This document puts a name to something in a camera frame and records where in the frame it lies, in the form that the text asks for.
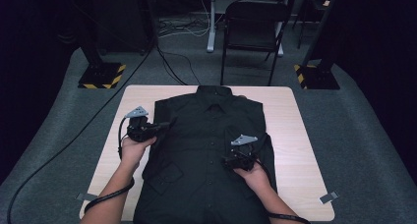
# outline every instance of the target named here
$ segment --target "shirt collar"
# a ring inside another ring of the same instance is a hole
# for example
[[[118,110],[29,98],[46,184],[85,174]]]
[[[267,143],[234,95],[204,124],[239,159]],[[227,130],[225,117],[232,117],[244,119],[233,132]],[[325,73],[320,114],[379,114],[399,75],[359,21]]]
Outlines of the shirt collar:
[[[219,85],[199,85],[196,96],[203,111],[206,111],[213,104],[218,104],[225,113],[228,113],[231,110],[233,94],[229,87]]]

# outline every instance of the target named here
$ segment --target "wire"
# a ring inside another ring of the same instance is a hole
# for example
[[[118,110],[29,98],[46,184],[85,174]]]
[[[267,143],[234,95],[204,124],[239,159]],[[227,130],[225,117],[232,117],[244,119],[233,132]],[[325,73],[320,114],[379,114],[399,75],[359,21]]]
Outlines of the wire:
[[[165,58],[165,54],[169,54],[169,55],[175,55],[175,56],[179,56],[179,57],[182,57],[182,58],[185,58],[186,60],[187,60],[187,62],[188,62],[188,66],[189,66],[189,68],[190,68],[190,70],[191,70],[191,73],[193,74],[193,76],[194,76],[194,78],[196,79],[196,81],[197,81],[197,83],[199,83],[199,85],[201,84],[200,83],[200,81],[199,81],[199,79],[197,78],[197,76],[196,76],[196,73],[194,72],[194,70],[193,70],[193,67],[192,67],[192,65],[191,65],[191,61],[190,61],[190,59],[189,58],[187,58],[187,56],[184,56],[184,55],[180,55],[180,54],[175,54],[175,53],[169,53],[169,52],[164,52],[164,51],[162,51],[159,47],[157,47],[158,48],[158,51],[159,51],[159,54],[160,54],[160,56],[162,57],[162,59],[163,59],[163,65],[164,65],[164,67],[165,67],[165,71],[175,80],[175,81],[177,81],[179,84],[185,84],[184,82],[182,82],[175,74],[174,74],[174,72],[173,72],[173,70],[172,70],[172,68],[169,66],[169,64],[168,64],[168,61],[166,60],[166,58]],[[166,70],[166,66],[165,66],[165,63],[167,64],[167,66],[168,66],[168,68],[169,68],[169,70],[175,75],[175,77],[174,76],[172,76],[167,70]]]
[[[91,122],[97,117],[97,115],[108,105],[108,103],[121,91],[121,89],[126,85],[126,83],[129,81],[129,79],[132,78],[132,76],[139,70],[139,68],[144,64],[144,62],[147,60],[148,56],[150,54],[150,51],[148,51],[148,54],[145,56],[145,58],[142,60],[142,62],[136,67],[134,72],[129,76],[129,78],[120,86],[119,89],[116,90],[116,92],[104,103],[103,106],[89,119],[89,121],[82,127],[82,129],[73,137],[72,140],[70,140],[63,148],[61,148],[55,155],[53,155],[51,158],[49,158],[45,163],[43,163],[39,168],[37,168],[30,176],[28,176],[25,181],[18,187],[16,192],[14,193],[12,200],[9,203],[9,207],[7,209],[7,223],[12,224],[12,208],[13,204],[16,200],[16,197],[18,196],[19,192],[22,190],[22,188],[28,183],[28,181],[34,177],[40,170],[42,170],[46,165],[48,165],[51,161],[53,161],[56,157],[58,157],[62,152],[64,152],[83,132],[84,130],[91,124]]]
[[[203,36],[208,32],[209,28],[208,28],[207,22],[204,22],[202,19],[199,19],[199,18],[194,18],[193,20],[191,20],[192,18],[189,17],[189,19],[190,21],[183,21],[183,20],[178,20],[178,19],[160,21],[159,23],[161,27],[158,32],[158,37],[164,38],[164,37],[176,35],[176,34],[192,34],[194,36]],[[174,25],[173,24],[174,22],[182,22],[182,23],[187,22],[187,23],[181,24],[181,25]],[[204,29],[192,30],[192,28],[204,28]]]
[[[103,30],[105,30],[107,33],[109,33],[111,36],[113,36],[114,38],[116,38],[117,40],[123,42],[124,44],[130,46],[133,49],[139,50],[141,51],[141,48],[139,46],[133,45],[131,43],[129,43],[126,39],[121,38],[120,36],[118,36],[117,34],[115,34],[113,31],[111,31],[109,28],[105,27],[104,25],[102,25],[100,22],[98,22],[95,18],[93,18],[90,14],[88,14],[86,11],[84,11],[76,2],[75,0],[70,0],[71,3],[74,5],[74,7],[80,11],[80,13],[82,13],[84,16],[86,16],[87,18],[89,18],[93,23],[95,23],[96,25],[98,25],[100,28],[102,28]]]
[[[269,183],[270,183],[270,184],[272,184],[272,178],[271,178],[271,176],[270,176],[269,169],[267,168],[267,166],[266,166],[263,162],[261,162],[259,159],[254,159],[253,157],[251,157],[251,156],[249,156],[249,155],[247,155],[247,154],[245,154],[245,153],[243,153],[243,152],[241,152],[241,151],[239,151],[239,150],[233,150],[233,152],[234,152],[234,153],[238,153],[238,154],[240,154],[240,155],[244,156],[245,158],[247,158],[247,159],[251,160],[252,162],[256,162],[256,163],[258,163],[259,165],[261,165],[261,167],[264,169],[265,173],[267,174],[267,177],[268,177]]]
[[[111,194],[109,194],[107,196],[98,197],[98,198],[92,200],[91,202],[89,202],[89,204],[87,204],[86,207],[84,208],[84,213],[87,213],[90,208],[96,206],[97,204],[99,204],[101,202],[104,202],[106,200],[109,200],[111,198],[114,198],[116,196],[120,196],[120,195],[126,193],[128,190],[130,190],[131,188],[133,188],[133,186],[135,186],[135,179],[132,177],[131,182],[126,187],[120,189],[119,191],[116,191],[114,193],[111,193]]]
[[[202,5],[203,5],[203,8],[205,10],[205,14],[207,16],[207,26],[205,27],[205,29],[203,29],[203,30],[191,30],[187,26],[175,27],[175,28],[172,28],[171,30],[179,28],[179,29],[184,29],[186,31],[184,31],[184,32],[173,32],[173,33],[169,33],[169,34],[166,34],[166,35],[160,35],[159,38],[163,38],[163,37],[170,36],[170,35],[177,35],[177,34],[192,34],[194,36],[204,36],[204,35],[206,35],[206,33],[209,31],[209,27],[210,27],[209,12],[208,12],[208,9],[206,8],[204,0],[201,0],[201,2],[202,2]]]
[[[119,142],[119,147],[118,147],[118,152],[119,152],[119,157],[120,157],[120,159],[122,159],[122,140],[123,140],[123,138],[125,137],[123,137],[122,138],[122,126],[123,126],[123,123],[125,122],[125,120],[126,120],[126,117],[124,117],[123,119],[122,119],[122,122],[120,122],[120,125],[119,125],[119,132],[118,132],[118,142]]]

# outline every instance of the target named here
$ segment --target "cable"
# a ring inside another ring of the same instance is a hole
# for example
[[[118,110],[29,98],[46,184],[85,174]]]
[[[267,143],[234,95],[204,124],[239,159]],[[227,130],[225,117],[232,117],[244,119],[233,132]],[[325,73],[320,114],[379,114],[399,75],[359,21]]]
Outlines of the cable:
[[[120,159],[122,159],[122,140],[123,140],[123,138],[122,138],[122,126],[123,126],[123,123],[125,122],[125,120],[126,120],[126,118],[124,117],[123,119],[122,119],[122,122],[120,122],[120,125],[119,125],[119,133],[118,133],[118,142],[119,142],[119,147],[118,147],[118,152],[119,152],[119,157],[120,157]]]
[[[208,23],[208,25],[207,25],[207,27],[205,28],[205,29],[203,29],[203,30],[197,30],[197,31],[192,31],[192,30],[190,30],[188,27],[175,27],[175,28],[179,28],[179,29],[184,29],[184,30],[186,30],[186,32],[174,32],[174,33],[169,33],[169,34],[166,34],[166,35],[160,35],[159,36],[159,38],[163,38],[163,37],[166,37],[166,36],[170,36],[170,35],[176,35],[176,34],[192,34],[192,35],[194,35],[194,36],[204,36],[208,31],[209,31],[209,27],[210,27],[210,19],[209,19],[209,12],[208,12],[208,10],[207,10],[207,8],[206,8],[206,5],[205,5],[205,3],[204,3],[204,1],[203,0],[201,0],[202,1],[202,5],[203,5],[203,8],[204,8],[204,10],[205,10],[205,14],[206,14],[206,16],[207,16],[207,23]],[[196,20],[194,20],[193,22],[191,22],[190,24],[194,24],[196,21],[198,21],[199,19],[196,19]]]
[[[190,62],[190,59],[189,58],[187,58],[186,56],[184,56],[184,55],[180,55],[180,54],[175,54],[175,53],[169,53],[169,52],[164,52],[164,51],[162,51],[159,47],[157,47],[158,48],[158,51],[159,51],[159,54],[160,54],[160,56],[162,57],[162,59],[163,59],[163,65],[164,65],[164,67],[165,67],[165,64],[168,66],[168,68],[169,68],[169,70],[173,73],[173,75],[175,75],[175,73],[173,72],[173,70],[172,70],[172,68],[170,67],[170,65],[168,64],[168,61],[166,60],[166,58],[165,58],[165,55],[164,54],[170,54],[170,55],[176,55],[176,56],[179,56],[179,57],[183,57],[183,58],[185,58],[186,60],[187,60],[187,62],[188,62],[188,66],[189,66],[189,68],[190,68],[190,70],[191,70],[191,73],[193,74],[193,76],[194,76],[194,78],[196,79],[196,81],[197,81],[197,83],[199,83],[199,85],[201,84],[200,83],[200,81],[199,81],[199,79],[197,78],[197,76],[196,76],[196,73],[194,73],[194,70],[193,70],[193,68],[192,68],[192,66],[191,66],[191,62]],[[185,84],[183,81],[181,81],[176,75],[175,75],[175,77],[174,76],[172,76],[167,70],[166,70],[166,68],[165,68],[165,71],[168,73],[168,75],[170,75],[171,76],[171,78],[173,78],[175,81],[177,81],[179,84]]]
[[[304,218],[299,217],[299,216],[279,214],[279,213],[271,213],[271,212],[268,212],[268,211],[267,211],[267,213],[268,213],[268,217],[271,217],[271,218],[291,220],[291,221],[296,221],[296,222],[299,222],[299,223],[310,224],[310,222],[307,219],[304,219]]]
[[[182,24],[182,25],[174,25],[173,22],[187,22],[187,23]],[[160,27],[160,30],[158,32],[159,38],[164,38],[164,37],[175,35],[175,34],[192,34],[194,36],[203,36],[209,30],[207,23],[199,18],[194,18],[191,21],[167,20],[167,21],[160,21],[159,23],[163,25],[163,27]],[[192,30],[192,28],[204,28],[204,29]],[[186,30],[186,32],[173,32],[177,29]]]
[[[141,50],[140,47],[132,45],[131,43],[129,43],[127,40],[121,38],[120,36],[118,36],[117,34],[113,33],[113,31],[111,31],[109,28],[105,27],[104,25],[102,25],[100,22],[98,22],[96,19],[94,19],[90,14],[88,14],[86,11],[84,11],[76,2],[75,0],[70,0],[71,3],[74,5],[74,7],[80,11],[80,13],[82,13],[84,16],[86,16],[87,18],[89,18],[93,23],[95,23],[96,25],[98,25],[100,28],[102,28],[103,30],[105,30],[107,33],[109,33],[110,35],[112,35],[114,38],[116,38],[117,40],[123,42],[124,44],[128,45],[129,47],[136,49],[136,50]]]
[[[86,207],[84,208],[84,213],[87,213],[90,208],[94,207],[98,203],[101,203],[101,202],[106,201],[108,199],[111,199],[113,197],[122,195],[123,193],[125,193],[128,190],[130,190],[131,188],[133,188],[133,186],[135,186],[135,179],[134,178],[132,178],[132,180],[131,180],[131,182],[128,186],[120,189],[119,191],[114,192],[112,194],[109,194],[107,196],[98,197],[98,198],[94,199],[93,201],[89,202],[89,204],[87,204]]]
[[[263,162],[261,162],[259,159],[254,159],[253,157],[251,157],[251,156],[249,156],[249,155],[247,155],[247,154],[245,154],[245,153],[243,153],[243,152],[241,152],[241,151],[239,151],[239,150],[233,150],[233,152],[234,152],[234,153],[238,153],[238,154],[240,154],[240,155],[244,156],[245,158],[247,158],[247,159],[251,160],[252,162],[256,162],[256,163],[258,163],[259,165],[261,165],[262,169],[264,169],[265,173],[267,174],[267,177],[268,177],[269,183],[270,183],[270,184],[273,184],[273,182],[272,182],[272,178],[271,178],[271,176],[270,176],[269,169],[267,168],[267,166],[265,166],[265,164],[264,164]]]
[[[62,152],[64,152],[83,132],[84,130],[91,124],[91,122],[96,118],[96,116],[107,106],[107,104],[121,91],[121,89],[126,85],[126,83],[129,81],[129,79],[138,71],[138,69],[144,64],[144,62],[147,60],[148,56],[150,55],[150,51],[148,51],[148,54],[145,56],[145,58],[142,60],[142,62],[136,67],[134,72],[129,76],[129,78],[120,86],[119,89],[116,90],[116,92],[104,103],[103,106],[89,119],[89,121],[82,127],[82,129],[73,137],[72,140],[70,140],[63,148],[61,148],[55,155],[53,155],[51,158],[49,158],[45,163],[43,163],[39,168],[37,168],[33,173],[28,176],[24,182],[18,187],[16,192],[14,193],[10,203],[9,207],[7,209],[7,223],[12,224],[12,208],[13,204],[16,200],[16,197],[18,196],[19,192],[22,190],[22,188],[28,183],[28,181],[34,177],[40,170],[42,170],[46,165],[48,165],[51,161],[53,161],[56,157],[58,157]]]

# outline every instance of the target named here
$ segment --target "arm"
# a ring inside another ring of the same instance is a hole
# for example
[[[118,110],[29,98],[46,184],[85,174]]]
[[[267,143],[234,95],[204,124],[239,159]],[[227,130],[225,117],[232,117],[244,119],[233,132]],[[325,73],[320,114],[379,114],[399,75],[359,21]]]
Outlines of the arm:
[[[156,138],[149,139],[145,142],[135,142],[129,138],[124,138],[122,144],[122,161],[99,197],[109,195],[127,187],[132,180],[133,174],[139,167],[139,162],[144,155],[145,149],[155,141]],[[127,195],[128,193],[124,193],[93,206],[84,215],[81,224],[120,223]]]
[[[269,184],[268,176],[260,164],[255,163],[251,171],[234,169],[261,200],[265,209],[271,213],[294,215],[297,214],[279,197]],[[270,218],[270,224],[297,224],[292,220]]]

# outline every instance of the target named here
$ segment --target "gray carpet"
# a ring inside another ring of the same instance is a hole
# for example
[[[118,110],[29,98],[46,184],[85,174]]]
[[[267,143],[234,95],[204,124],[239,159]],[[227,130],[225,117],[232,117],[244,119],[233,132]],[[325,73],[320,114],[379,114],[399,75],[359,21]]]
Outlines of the gray carpet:
[[[289,86],[293,90],[327,189],[340,194],[333,202],[335,219],[332,223],[413,222],[417,219],[416,186],[356,83],[334,66],[332,72],[341,90],[304,90],[298,84],[293,66],[302,62],[312,39],[307,36],[301,49],[297,49],[298,28],[287,27],[284,56],[278,59],[272,85]],[[219,84],[221,31],[213,53],[206,53],[207,39],[206,34],[177,34],[159,39],[160,49],[166,52],[165,58],[183,82]],[[81,50],[73,54],[53,108],[0,187],[0,223],[6,223],[10,200],[25,179],[66,146],[117,93],[68,148],[27,182],[12,209],[12,223],[16,224],[79,222],[82,203],[75,196],[89,187],[123,94],[121,87],[178,84],[165,71],[155,49],[126,83],[145,57],[137,53],[103,56],[106,62],[127,65],[119,85],[114,89],[80,89],[78,80],[88,62]],[[270,62],[263,63],[264,58],[264,54],[236,53],[235,57],[230,55],[226,64],[265,67]],[[224,82],[266,85],[268,73],[227,68]]]

